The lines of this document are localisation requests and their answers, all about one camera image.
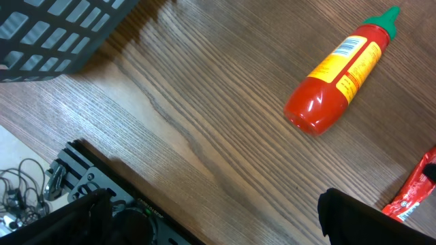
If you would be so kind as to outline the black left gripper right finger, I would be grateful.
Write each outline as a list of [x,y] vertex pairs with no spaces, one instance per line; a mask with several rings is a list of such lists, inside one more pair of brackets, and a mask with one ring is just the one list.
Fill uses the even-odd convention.
[[320,195],[317,212],[322,233],[331,244],[435,244],[434,238],[334,188]]

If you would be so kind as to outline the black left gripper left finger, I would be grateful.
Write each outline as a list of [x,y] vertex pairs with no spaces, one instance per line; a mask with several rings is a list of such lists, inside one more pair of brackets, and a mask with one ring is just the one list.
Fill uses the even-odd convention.
[[112,218],[110,193],[97,189],[1,238],[1,245],[97,244]]

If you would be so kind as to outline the red stick sachet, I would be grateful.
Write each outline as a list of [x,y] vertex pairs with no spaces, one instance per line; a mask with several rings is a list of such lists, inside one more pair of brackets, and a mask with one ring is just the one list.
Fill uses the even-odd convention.
[[396,197],[383,208],[383,214],[402,223],[433,192],[435,181],[423,173],[430,164],[435,164],[435,147],[424,154]]

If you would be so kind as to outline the red sauce bottle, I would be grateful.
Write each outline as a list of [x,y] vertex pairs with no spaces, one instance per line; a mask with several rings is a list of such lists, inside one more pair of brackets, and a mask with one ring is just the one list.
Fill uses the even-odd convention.
[[301,131],[321,135],[333,126],[394,40],[400,7],[366,19],[298,86],[283,108]]

